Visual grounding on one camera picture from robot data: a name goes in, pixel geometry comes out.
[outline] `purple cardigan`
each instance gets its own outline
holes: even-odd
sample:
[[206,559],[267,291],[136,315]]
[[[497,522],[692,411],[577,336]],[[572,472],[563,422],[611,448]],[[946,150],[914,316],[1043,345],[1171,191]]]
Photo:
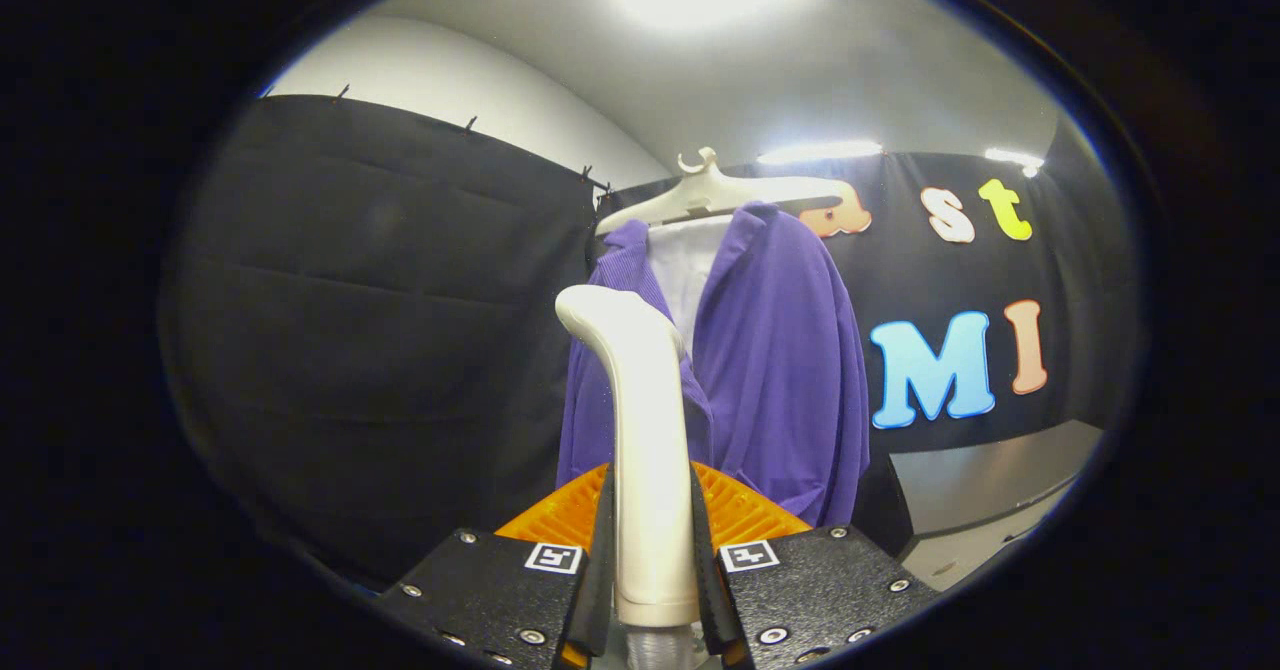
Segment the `purple cardigan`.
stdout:
[[[671,311],[630,220],[590,283]],[[810,525],[847,524],[870,461],[867,378],[849,292],[819,238],[774,205],[733,213],[698,306],[680,374],[689,456]],[[570,347],[557,487],[613,457],[613,397],[594,352]]]

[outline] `white plastic hanger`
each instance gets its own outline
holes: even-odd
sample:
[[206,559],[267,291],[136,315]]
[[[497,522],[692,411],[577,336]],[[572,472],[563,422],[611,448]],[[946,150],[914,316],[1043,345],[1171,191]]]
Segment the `white plastic hanger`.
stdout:
[[792,202],[796,200],[829,200],[833,208],[852,188],[844,181],[827,178],[733,178],[722,173],[716,164],[716,151],[703,147],[700,165],[686,165],[682,155],[676,163],[685,177],[676,187],[608,215],[595,228],[595,234],[608,234],[627,220],[641,220],[657,225],[673,220],[689,220],[704,215],[732,211],[742,205],[759,200],[763,202]]

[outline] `screw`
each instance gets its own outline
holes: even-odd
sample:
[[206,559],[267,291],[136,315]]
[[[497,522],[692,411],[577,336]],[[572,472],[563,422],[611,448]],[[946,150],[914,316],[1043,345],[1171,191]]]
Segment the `screw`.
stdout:
[[796,657],[796,665],[799,665],[800,662],[808,662],[809,660],[813,660],[814,657],[819,657],[819,656],[827,655],[827,652],[828,651],[824,647],[815,647],[815,648],[810,650],[809,652],[801,655],[800,657]]
[[764,644],[777,644],[785,639],[787,639],[786,628],[769,628],[760,633],[760,642]]

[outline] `letter m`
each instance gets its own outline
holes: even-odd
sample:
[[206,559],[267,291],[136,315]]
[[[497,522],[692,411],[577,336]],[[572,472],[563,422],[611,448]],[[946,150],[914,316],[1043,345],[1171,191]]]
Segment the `letter m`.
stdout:
[[933,355],[919,329],[905,320],[873,329],[870,341],[884,355],[884,405],[872,416],[872,424],[887,429],[915,421],[915,410],[906,398],[909,386],[929,420],[942,411],[952,384],[956,391],[947,415],[970,418],[991,411],[996,396],[987,384],[988,324],[986,313],[960,313],[951,318],[938,355]]

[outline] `sleeve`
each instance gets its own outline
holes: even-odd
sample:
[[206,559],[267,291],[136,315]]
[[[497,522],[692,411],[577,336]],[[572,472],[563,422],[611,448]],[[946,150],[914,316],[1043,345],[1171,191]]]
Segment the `sleeve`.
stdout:
[[827,489],[827,507],[822,524],[847,524],[854,514],[858,482],[870,466],[870,409],[868,405],[867,369],[858,320],[836,264],[826,256],[835,301],[836,329],[840,345],[840,411],[837,414],[836,456],[832,461]]
[[577,477],[573,471],[573,430],[577,415],[577,395],[582,386],[582,352],[586,347],[577,338],[568,346],[568,375],[564,382],[564,419],[561,423],[559,461],[556,466],[556,487],[561,488]]

